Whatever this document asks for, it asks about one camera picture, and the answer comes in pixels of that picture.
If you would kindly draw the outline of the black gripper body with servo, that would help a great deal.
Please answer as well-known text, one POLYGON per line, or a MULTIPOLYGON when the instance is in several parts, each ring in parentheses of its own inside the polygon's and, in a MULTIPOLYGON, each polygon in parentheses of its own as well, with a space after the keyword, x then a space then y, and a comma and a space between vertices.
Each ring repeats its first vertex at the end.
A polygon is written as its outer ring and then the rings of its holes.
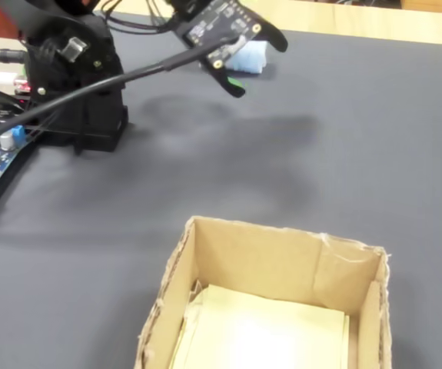
POLYGON ((170 0, 168 4, 183 20, 192 20, 205 8, 205 0, 170 0))

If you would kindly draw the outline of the black gripper finger green tape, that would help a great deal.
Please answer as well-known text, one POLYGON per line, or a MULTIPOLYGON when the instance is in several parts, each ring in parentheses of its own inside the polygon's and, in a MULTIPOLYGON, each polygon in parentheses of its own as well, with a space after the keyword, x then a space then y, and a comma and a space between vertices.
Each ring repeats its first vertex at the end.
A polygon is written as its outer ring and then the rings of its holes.
POLYGON ((245 95, 246 91, 242 83, 232 78, 225 67, 216 69, 207 63, 204 64, 204 69, 232 97, 241 98, 245 95))

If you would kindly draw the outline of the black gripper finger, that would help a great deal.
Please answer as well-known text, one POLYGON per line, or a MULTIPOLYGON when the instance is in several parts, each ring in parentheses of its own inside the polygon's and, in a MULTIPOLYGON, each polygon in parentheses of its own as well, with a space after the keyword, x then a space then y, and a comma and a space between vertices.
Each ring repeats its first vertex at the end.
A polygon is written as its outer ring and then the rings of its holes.
POLYGON ((267 21, 261 23, 258 40, 268 42, 278 52, 286 52, 288 42, 283 32, 267 21))

